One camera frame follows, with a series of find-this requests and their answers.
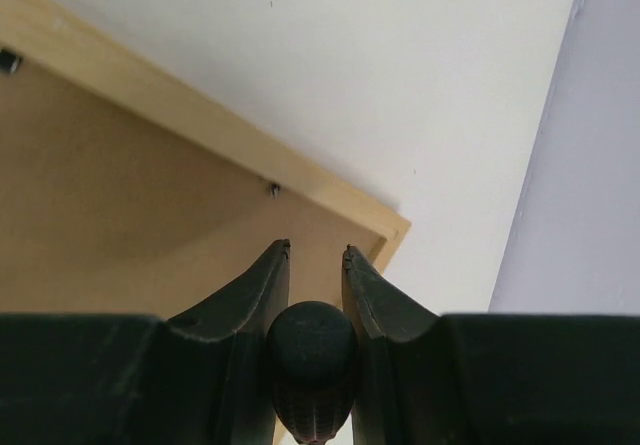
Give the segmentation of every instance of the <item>wooden board edge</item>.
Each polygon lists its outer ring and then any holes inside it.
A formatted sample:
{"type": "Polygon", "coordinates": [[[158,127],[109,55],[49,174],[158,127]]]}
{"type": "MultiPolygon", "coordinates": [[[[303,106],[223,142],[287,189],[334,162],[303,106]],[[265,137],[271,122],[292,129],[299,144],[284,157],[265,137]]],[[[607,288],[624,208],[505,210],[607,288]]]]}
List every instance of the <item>wooden board edge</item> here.
{"type": "Polygon", "coordinates": [[[273,445],[278,445],[284,438],[284,434],[287,433],[287,429],[284,428],[282,422],[276,418],[276,429],[273,432],[273,445]]]}
{"type": "Polygon", "coordinates": [[[410,226],[394,210],[51,0],[0,0],[0,46],[380,235],[391,244],[383,247],[380,264],[410,226]]]}
{"type": "Polygon", "coordinates": [[[386,270],[389,262],[391,262],[391,259],[409,232],[409,228],[410,225],[407,225],[402,230],[399,230],[398,234],[394,238],[380,238],[378,243],[376,243],[373,249],[369,252],[367,257],[380,274],[384,273],[386,270]]]}

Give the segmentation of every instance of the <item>round black knob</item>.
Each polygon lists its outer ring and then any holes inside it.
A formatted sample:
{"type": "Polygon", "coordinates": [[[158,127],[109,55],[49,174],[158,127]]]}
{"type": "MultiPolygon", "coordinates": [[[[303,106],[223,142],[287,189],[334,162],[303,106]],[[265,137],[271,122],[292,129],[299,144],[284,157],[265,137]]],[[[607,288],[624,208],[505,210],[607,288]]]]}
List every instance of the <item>round black knob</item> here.
{"type": "Polygon", "coordinates": [[[358,338],[349,319],[323,302],[284,310],[267,334],[273,404],[299,443],[335,437],[353,405],[358,338]]]}

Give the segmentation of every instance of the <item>metal screw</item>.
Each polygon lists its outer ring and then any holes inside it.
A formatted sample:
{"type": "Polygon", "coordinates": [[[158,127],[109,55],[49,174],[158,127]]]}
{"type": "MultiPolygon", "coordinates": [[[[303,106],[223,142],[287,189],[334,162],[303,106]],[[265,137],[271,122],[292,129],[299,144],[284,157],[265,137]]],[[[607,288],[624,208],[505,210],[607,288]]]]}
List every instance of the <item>metal screw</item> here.
{"type": "Polygon", "coordinates": [[[280,185],[277,183],[272,183],[269,187],[269,195],[271,198],[278,198],[278,194],[280,193],[280,185]]]}
{"type": "Polygon", "coordinates": [[[16,73],[22,57],[6,49],[0,49],[0,70],[9,75],[16,73]]]}

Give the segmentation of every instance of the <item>lavender wall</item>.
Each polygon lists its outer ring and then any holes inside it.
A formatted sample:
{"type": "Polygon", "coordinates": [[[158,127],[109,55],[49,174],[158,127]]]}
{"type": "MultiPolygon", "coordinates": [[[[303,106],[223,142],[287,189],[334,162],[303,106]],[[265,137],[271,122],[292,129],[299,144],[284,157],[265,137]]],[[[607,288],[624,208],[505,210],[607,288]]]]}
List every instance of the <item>lavender wall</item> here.
{"type": "Polygon", "coordinates": [[[492,311],[640,314],[640,0],[576,0],[492,311]]]}

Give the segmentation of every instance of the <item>white ceiling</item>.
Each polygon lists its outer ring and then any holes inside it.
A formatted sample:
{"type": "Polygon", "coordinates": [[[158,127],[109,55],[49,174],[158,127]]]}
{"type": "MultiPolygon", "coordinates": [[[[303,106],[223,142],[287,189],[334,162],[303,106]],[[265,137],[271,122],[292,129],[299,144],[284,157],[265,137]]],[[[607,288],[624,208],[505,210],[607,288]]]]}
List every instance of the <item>white ceiling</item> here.
{"type": "Polygon", "coordinates": [[[387,276],[486,310],[572,0],[57,0],[413,220],[387,276]]]}

